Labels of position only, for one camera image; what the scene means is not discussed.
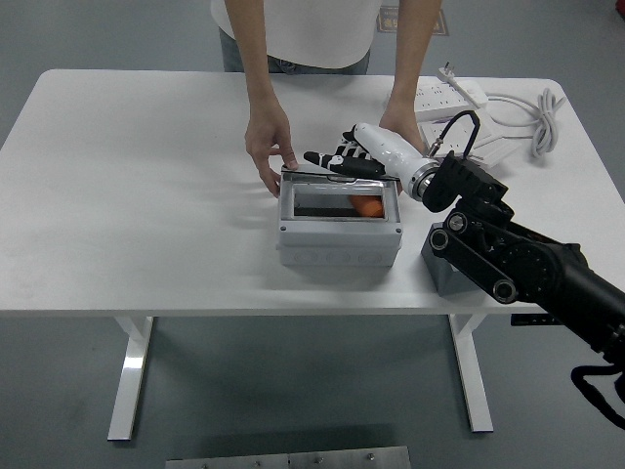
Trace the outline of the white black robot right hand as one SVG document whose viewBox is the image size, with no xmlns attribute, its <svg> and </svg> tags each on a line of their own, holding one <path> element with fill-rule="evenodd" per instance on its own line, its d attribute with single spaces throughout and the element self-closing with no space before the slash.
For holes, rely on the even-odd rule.
<svg viewBox="0 0 625 469">
<path fill-rule="evenodd" d="M 399 134 L 368 123 L 357 123 L 345 132 L 334 153 L 306 151 L 304 159 L 321 168 L 359 179 L 396 179 L 416 183 L 438 169 Z"/>
</svg>

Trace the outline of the person's left hand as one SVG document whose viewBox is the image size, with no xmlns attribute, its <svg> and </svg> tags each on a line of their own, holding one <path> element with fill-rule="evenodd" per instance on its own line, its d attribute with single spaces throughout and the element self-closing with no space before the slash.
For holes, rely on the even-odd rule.
<svg viewBox="0 0 625 469">
<path fill-rule="evenodd" d="M 399 134 L 421 154 L 425 153 L 426 146 L 419 132 L 413 104 L 388 102 L 379 126 Z"/>
</svg>

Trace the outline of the person's right hand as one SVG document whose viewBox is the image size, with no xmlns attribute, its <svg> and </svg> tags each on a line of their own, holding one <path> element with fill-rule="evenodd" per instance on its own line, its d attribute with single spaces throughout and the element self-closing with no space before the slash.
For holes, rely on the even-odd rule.
<svg viewBox="0 0 625 469">
<path fill-rule="evenodd" d="M 292 148 L 289 120 L 278 102 L 250 107 L 245 145 L 261 181 L 278 197 L 281 176 L 271 169 L 270 157 L 279 155 L 287 169 L 299 167 Z"/>
</svg>

